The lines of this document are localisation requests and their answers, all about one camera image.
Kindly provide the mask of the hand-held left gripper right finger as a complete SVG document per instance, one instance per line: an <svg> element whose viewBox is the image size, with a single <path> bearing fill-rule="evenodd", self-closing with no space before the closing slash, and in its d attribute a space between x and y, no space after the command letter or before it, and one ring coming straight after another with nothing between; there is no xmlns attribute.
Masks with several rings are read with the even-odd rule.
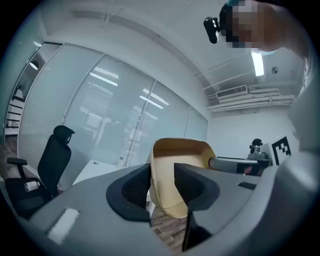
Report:
<svg viewBox="0 0 320 256"><path fill-rule="evenodd" d="M187 206L182 251L216 235L251 197L259 177L175 163L174 184Z"/></svg>

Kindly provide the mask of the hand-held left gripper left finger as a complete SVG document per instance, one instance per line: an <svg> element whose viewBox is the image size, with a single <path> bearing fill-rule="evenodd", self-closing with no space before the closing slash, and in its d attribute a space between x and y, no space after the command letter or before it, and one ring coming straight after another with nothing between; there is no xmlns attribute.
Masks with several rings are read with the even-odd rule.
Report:
<svg viewBox="0 0 320 256"><path fill-rule="evenodd" d="M86 179L55 197L24 229L48 256L173 256L151 229L149 164Z"/></svg>

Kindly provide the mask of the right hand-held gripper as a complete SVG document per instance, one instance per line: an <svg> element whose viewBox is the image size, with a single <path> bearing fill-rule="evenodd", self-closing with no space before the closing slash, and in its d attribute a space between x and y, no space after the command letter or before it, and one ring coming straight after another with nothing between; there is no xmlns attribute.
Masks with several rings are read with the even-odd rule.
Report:
<svg viewBox="0 0 320 256"><path fill-rule="evenodd" d="M285 135L266 143L256 138L252 141L249 149L250 152L246 159L211 157L209 166L214 170L225 173L262 175L266 168L278 166L292 155L288 138Z"/></svg>

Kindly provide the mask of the tan cardboard box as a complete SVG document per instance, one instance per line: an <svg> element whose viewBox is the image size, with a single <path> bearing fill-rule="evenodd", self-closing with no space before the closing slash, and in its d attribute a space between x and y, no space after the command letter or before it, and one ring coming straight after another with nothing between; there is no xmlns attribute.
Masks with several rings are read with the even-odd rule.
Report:
<svg viewBox="0 0 320 256"><path fill-rule="evenodd" d="M156 140L147 159L151 168L151 201L171 218L186 218L188 207L175 186L174 164L208 169L210 158L215 157L211 146L203 140L185 137Z"/></svg>

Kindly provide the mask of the white table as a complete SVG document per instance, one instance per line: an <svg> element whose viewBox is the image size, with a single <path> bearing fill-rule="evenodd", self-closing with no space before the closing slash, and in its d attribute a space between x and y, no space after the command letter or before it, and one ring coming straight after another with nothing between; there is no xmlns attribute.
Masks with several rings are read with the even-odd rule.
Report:
<svg viewBox="0 0 320 256"><path fill-rule="evenodd" d="M122 178L142 166L142 164L139 164L132 167L122 166L119 168L119 165L91 159L79 173L72 185L74 186L79 182L99 176L107 176L108 178Z"/></svg>

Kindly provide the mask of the clear bottle white label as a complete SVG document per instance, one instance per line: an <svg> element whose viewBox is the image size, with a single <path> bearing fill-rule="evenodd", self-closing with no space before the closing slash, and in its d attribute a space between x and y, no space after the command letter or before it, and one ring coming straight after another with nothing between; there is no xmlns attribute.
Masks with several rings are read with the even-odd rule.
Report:
<svg viewBox="0 0 320 256"><path fill-rule="evenodd" d="M24 188L27 192L37 190L41 183L39 181L29 181L24 184Z"/></svg>

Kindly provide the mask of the black office chair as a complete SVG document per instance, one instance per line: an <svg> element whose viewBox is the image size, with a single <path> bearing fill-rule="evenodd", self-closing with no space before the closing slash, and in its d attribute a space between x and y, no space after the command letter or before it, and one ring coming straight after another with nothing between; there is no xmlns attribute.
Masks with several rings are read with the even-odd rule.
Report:
<svg viewBox="0 0 320 256"><path fill-rule="evenodd" d="M58 183L72 156L68 144L74 133L64 125L54 128L37 167L39 178L25 176L23 166L27 165L26 160L7 158L6 162L16 165L20 174L20 178L5 180L5 189L18 216L28 220L36 211L59 195ZM40 182L40 187L27 192L24 184L31 181Z"/></svg>

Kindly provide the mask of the white ceiling pipes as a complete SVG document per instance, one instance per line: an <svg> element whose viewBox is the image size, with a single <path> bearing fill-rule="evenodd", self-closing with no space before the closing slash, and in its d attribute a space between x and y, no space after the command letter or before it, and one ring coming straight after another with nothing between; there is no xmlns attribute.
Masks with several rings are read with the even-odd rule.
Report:
<svg viewBox="0 0 320 256"><path fill-rule="evenodd" d="M295 100L293 94L282 94L279 88L257 88L247 86L248 94L217 99L214 104L207 107L209 112L217 113L224 111L243 110L259 107L288 106Z"/></svg>

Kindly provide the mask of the white air vent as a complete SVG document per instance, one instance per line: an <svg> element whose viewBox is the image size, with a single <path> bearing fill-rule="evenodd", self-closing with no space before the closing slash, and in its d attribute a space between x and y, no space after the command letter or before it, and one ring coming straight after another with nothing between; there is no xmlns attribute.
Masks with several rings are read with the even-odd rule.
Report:
<svg viewBox="0 0 320 256"><path fill-rule="evenodd" d="M229 89L221 90L216 93L218 100L247 95L248 89L246 85L236 86Z"/></svg>

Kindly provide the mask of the person's grey t-shirt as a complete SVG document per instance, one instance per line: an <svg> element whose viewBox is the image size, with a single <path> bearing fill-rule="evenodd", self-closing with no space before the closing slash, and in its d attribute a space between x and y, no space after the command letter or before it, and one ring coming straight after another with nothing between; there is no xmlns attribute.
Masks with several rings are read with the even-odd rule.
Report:
<svg viewBox="0 0 320 256"><path fill-rule="evenodd" d="M320 57L309 46L303 86L288 112L299 140L299 150L320 152Z"/></svg>

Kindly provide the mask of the long ceiling light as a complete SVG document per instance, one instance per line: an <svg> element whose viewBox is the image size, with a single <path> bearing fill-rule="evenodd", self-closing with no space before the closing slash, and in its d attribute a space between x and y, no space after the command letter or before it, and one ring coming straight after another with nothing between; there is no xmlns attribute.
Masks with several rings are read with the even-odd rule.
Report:
<svg viewBox="0 0 320 256"><path fill-rule="evenodd" d="M265 72L262 55L258 52L251 51L251 57L254 65L255 75L257 77L263 76Z"/></svg>

